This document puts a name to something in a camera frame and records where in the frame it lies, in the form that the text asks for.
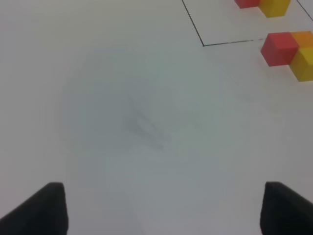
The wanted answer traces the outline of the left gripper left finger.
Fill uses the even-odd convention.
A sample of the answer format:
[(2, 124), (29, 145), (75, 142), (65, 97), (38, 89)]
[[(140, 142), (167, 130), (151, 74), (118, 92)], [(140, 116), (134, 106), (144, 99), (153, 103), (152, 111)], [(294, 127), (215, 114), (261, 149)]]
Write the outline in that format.
[(65, 187), (51, 182), (0, 219), (2, 235), (66, 235)]

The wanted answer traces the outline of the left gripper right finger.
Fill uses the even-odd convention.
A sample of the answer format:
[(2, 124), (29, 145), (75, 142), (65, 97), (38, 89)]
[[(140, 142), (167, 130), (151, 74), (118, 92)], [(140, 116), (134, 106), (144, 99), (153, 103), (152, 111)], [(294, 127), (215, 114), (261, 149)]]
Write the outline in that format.
[(260, 229), (264, 235), (311, 235), (313, 204), (280, 182), (266, 182)]

